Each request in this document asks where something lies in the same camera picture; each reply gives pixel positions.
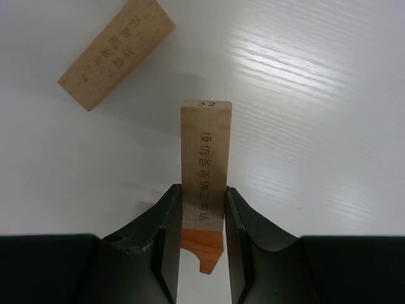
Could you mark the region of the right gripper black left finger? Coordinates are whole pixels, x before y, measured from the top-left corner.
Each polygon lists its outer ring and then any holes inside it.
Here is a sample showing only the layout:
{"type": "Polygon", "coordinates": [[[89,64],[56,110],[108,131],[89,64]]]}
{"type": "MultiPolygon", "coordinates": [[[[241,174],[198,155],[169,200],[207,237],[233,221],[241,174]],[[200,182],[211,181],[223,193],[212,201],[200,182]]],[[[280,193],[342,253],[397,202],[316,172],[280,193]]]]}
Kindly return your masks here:
{"type": "Polygon", "coordinates": [[[175,303],[182,188],[116,232],[1,238],[2,303],[175,303]]]}

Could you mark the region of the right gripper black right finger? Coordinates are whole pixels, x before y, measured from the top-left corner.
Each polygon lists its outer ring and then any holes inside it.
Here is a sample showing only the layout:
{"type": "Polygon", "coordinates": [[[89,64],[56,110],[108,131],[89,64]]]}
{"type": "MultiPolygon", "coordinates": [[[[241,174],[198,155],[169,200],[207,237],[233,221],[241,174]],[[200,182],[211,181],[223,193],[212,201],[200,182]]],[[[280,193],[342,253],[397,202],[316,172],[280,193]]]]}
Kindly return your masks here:
{"type": "Polygon", "coordinates": [[[225,228],[233,303],[403,303],[402,236],[302,236],[233,187],[225,228]]]}

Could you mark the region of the red-brown arch wood block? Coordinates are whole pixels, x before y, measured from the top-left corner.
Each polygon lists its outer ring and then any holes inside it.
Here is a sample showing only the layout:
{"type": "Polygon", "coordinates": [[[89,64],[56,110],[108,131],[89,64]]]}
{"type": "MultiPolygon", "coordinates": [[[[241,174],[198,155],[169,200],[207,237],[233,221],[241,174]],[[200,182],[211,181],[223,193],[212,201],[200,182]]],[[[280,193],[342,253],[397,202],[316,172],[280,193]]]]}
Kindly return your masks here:
{"type": "Polygon", "coordinates": [[[183,228],[181,248],[199,259],[201,273],[210,275],[223,254],[223,233],[183,228]]]}

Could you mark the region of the long light wood block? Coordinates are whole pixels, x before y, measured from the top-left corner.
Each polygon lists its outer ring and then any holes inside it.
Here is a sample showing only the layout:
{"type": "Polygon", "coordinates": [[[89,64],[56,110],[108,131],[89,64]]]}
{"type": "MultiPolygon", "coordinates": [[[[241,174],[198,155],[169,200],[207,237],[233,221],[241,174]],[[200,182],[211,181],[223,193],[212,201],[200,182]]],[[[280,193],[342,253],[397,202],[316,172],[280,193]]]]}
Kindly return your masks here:
{"type": "Polygon", "coordinates": [[[180,107],[183,227],[222,231],[232,103],[190,99],[180,107]]]}

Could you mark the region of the engraved light wood block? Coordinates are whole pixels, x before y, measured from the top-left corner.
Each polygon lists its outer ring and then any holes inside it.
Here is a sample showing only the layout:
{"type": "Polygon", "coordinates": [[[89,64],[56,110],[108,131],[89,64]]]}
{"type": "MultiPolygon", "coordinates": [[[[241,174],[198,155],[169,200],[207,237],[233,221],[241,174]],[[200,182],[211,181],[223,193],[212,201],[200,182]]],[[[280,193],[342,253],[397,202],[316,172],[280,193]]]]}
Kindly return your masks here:
{"type": "Polygon", "coordinates": [[[87,111],[101,103],[174,30],[157,1],[129,1],[59,78],[87,111]]]}

